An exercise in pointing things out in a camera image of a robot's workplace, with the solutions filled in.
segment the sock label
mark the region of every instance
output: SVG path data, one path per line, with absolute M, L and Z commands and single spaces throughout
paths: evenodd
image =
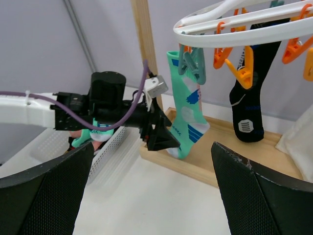
M 239 130 L 244 133 L 250 133 L 253 131 L 253 122 L 249 119 L 241 120 L 238 123 Z

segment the white table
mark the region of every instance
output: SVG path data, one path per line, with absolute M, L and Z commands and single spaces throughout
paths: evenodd
M 125 97 L 133 91 L 126 88 Z M 162 99 L 164 110 L 174 107 L 172 96 Z M 202 109 L 206 116 L 232 120 L 230 108 L 202 104 Z M 273 117 L 263 117 L 263 123 L 266 130 L 276 133 L 284 133 L 293 124 Z M 138 158 L 113 187 L 102 184 L 106 168 L 86 187 L 75 235 L 230 234 L 218 189 L 143 160 L 137 149 L 133 145 L 124 150 Z M 16 171 L 33 164 L 23 159 L 22 150 L 0 167 L 0 177 L 15 173 L 12 166 Z

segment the white fabric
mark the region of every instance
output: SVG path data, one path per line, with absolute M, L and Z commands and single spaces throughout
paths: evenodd
M 281 137 L 276 148 L 289 154 L 303 179 L 313 183 L 313 105 Z

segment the white plastic basket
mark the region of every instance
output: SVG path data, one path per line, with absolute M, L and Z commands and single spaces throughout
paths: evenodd
M 90 184 L 95 179 L 128 134 L 129 130 L 127 128 L 120 127 L 97 155 L 94 156 L 87 184 Z M 46 130 L 40 135 L 40 138 L 36 138 L 36 145 L 30 150 L 29 156 L 40 163 L 59 157 L 69 147 L 68 138 L 68 131 Z

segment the wooden board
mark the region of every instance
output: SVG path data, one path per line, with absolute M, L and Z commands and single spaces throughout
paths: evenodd
M 166 115 L 173 122 L 176 117 L 176 110 L 170 108 L 167 110 Z M 255 162 L 289 176 L 303 179 L 290 156 L 275 148 L 281 135 L 265 132 L 264 139 L 260 142 L 244 143 L 235 136 L 232 123 L 211 117 L 205 117 L 205 119 L 210 123 L 211 127 L 192 147 L 186 159 L 175 159 L 166 150 L 158 152 L 148 151 L 145 145 L 142 145 L 140 148 L 141 157 L 206 184 L 218 187 L 211 158 L 211 146 L 214 141 L 217 141 Z
M 153 74 L 158 74 L 148 0 L 131 0 L 131 3 L 136 23 L 141 59 L 147 59 L 151 72 Z M 158 96 L 156 100 L 159 107 L 163 110 L 161 96 Z

